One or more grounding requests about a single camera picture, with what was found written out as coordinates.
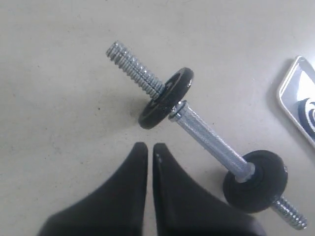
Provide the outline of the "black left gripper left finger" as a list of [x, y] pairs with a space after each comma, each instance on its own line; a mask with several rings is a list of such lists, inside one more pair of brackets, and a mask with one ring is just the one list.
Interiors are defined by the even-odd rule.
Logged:
[[148, 148], [134, 144], [97, 190], [50, 216], [40, 236], [141, 236], [147, 194]]

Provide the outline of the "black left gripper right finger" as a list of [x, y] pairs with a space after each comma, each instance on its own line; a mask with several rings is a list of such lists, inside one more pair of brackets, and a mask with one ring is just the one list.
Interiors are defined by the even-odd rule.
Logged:
[[160, 236], [264, 236], [252, 216], [194, 181], [164, 143], [153, 148], [153, 195]]

